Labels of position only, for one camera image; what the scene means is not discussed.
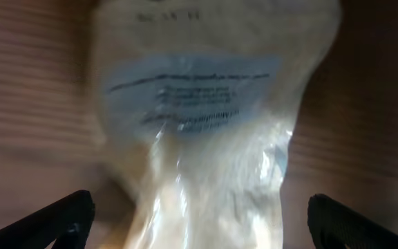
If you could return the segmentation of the beige clear plastic bag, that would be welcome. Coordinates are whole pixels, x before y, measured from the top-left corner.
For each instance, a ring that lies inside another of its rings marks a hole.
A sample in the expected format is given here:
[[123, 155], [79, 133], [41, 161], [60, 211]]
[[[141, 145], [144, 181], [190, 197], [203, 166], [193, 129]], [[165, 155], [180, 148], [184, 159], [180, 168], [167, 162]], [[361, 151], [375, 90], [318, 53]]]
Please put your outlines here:
[[115, 0], [94, 12], [99, 143], [136, 208], [124, 248], [283, 247], [280, 191], [334, 0]]

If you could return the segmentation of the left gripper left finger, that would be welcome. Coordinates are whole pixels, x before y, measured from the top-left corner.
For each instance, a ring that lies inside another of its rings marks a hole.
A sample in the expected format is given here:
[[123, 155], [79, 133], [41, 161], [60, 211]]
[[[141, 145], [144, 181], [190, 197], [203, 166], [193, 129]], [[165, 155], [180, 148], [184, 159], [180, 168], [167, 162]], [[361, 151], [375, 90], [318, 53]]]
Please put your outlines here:
[[0, 248], [84, 249], [94, 218], [91, 193], [78, 190], [0, 229]]

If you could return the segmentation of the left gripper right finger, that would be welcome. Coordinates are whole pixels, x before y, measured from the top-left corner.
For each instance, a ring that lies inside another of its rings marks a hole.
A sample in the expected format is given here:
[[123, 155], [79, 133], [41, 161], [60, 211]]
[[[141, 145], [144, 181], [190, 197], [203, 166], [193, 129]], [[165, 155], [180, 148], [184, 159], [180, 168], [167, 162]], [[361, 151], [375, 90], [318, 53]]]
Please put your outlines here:
[[310, 197], [307, 225], [316, 249], [398, 249], [398, 235], [324, 194]]

